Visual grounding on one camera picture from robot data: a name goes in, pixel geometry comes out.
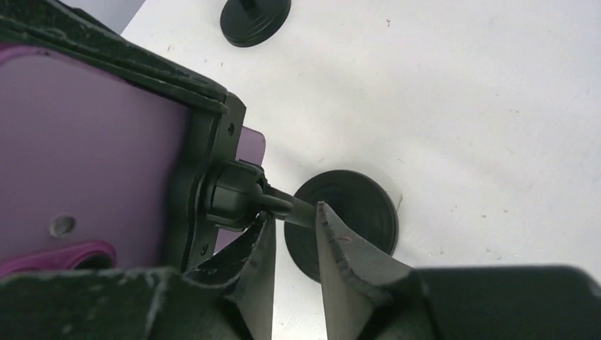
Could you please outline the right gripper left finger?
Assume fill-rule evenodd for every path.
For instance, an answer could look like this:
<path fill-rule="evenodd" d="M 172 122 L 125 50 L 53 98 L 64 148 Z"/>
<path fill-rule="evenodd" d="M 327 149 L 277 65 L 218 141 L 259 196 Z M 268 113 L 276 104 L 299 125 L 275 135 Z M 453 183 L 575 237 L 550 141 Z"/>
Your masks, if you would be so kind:
<path fill-rule="evenodd" d="M 2 339 L 270 339 L 276 222 L 260 215 L 198 268 L 19 273 L 1 281 Z"/>

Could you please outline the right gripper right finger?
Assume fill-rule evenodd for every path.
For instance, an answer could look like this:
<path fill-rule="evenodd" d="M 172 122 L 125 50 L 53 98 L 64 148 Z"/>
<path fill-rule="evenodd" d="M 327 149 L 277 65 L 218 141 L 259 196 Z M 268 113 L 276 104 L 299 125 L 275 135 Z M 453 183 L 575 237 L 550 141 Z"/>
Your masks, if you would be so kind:
<path fill-rule="evenodd" d="M 329 339 L 600 338 L 600 285 L 578 268 L 413 268 L 325 203 L 315 232 Z"/>

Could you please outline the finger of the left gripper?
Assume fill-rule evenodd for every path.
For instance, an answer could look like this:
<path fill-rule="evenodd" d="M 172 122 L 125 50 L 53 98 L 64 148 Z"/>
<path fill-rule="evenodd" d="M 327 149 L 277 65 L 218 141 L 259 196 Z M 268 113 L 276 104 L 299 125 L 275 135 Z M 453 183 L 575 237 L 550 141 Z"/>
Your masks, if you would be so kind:
<path fill-rule="evenodd" d="M 1 41 L 61 52 L 180 103 L 226 114 L 228 90 L 61 1 L 1 2 Z"/>

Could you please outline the black round-base phone stand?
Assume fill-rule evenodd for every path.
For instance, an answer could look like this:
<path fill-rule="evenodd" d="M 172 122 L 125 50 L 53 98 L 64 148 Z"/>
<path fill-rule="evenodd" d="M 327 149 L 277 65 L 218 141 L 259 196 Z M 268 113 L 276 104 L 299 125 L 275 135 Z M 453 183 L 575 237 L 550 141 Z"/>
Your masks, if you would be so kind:
<path fill-rule="evenodd" d="M 271 186 L 263 168 L 236 155 L 243 144 L 246 108 L 229 94 L 226 112 L 193 108 L 186 117 L 183 144 L 171 174 L 164 265 L 182 272 L 211 257 L 218 230 L 241 232 L 260 213 L 283 220 L 286 246 L 295 265 L 318 281 L 315 205 L 326 202 L 358 235 L 386 254 L 398 240 L 398 216 L 388 193 L 366 175 L 331 170 L 306 181 L 293 195 Z"/>

